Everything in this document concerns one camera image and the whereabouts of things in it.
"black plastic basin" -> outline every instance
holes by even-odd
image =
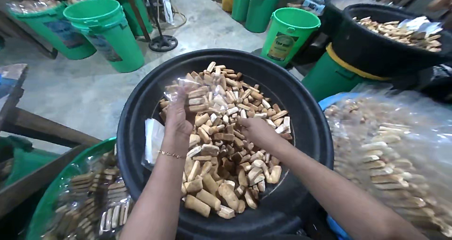
[[[117,132],[119,167],[124,181],[137,200],[150,172],[141,165],[145,149],[147,118],[160,119],[158,101],[164,86],[188,72],[205,70],[211,61],[243,73],[249,84],[260,84],[261,91],[289,110],[292,120],[293,144],[322,164],[332,168],[333,146],[330,129],[319,105],[302,84],[285,69],[247,52],[231,49],[206,49],[172,58],[151,71],[133,90],[122,110]],[[278,185],[269,188],[259,208],[247,208],[231,220],[215,214],[204,218],[180,208],[179,239],[194,235],[204,237],[246,237],[287,233],[296,230],[316,203],[290,172]]]
[[[384,23],[421,15],[374,4],[346,7],[332,46],[337,56],[353,67],[379,77],[394,77],[416,74],[418,70],[452,60],[452,34],[449,32],[440,32],[438,41],[443,44],[442,50],[430,52],[386,38],[353,20],[353,17],[369,16],[373,21]]]

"bracelet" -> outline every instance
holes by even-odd
[[[187,157],[187,156],[179,156],[179,155],[177,155],[177,154],[172,154],[172,153],[168,153],[168,152],[165,152],[165,151],[161,151],[161,150],[159,150],[159,153],[161,153],[161,154],[163,154],[163,155],[165,155],[165,156],[173,156],[173,157],[176,157],[176,158],[185,158],[185,157]]]

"label on bucket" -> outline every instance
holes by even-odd
[[[297,40],[298,37],[278,32],[267,56],[277,61],[284,61]]]
[[[113,46],[105,39],[103,35],[88,35],[89,41],[101,52],[110,62],[122,61],[122,58],[116,53]]]
[[[67,20],[59,19],[56,21],[44,22],[43,24],[50,29],[50,31],[54,32],[69,49],[80,47],[85,42],[83,35],[76,32],[74,27]]]

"metal stand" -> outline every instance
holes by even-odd
[[[155,24],[159,30],[159,36],[152,38],[149,43],[149,48],[156,52],[168,52],[177,47],[178,41],[174,36],[163,35],[160,28],[159,20],[157,18],[157,12],[155,8],[151,6],[152,16],[154,16]]]

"yellow band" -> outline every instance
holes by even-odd
[[[378,77],[378,76],[364,72],[362,70],[359,70],[358,68],[355,68],[355,67],[347,64],[341,58],[339,58],[338,55],[336,55],[336,52],[333,50],[332,43],[328,44],[328,46],[326,47],[326,52],[328,52],[331,59],[333,59],[337,64],[339,64],[340,66],[342,66],[343,68],[345,68],[351,72],[354,72],[354,73],[360,75],[363,78],[367,78],[367,79],[371,79],[371,80],[380,80],[380,81],[390,80],[390,78]]]

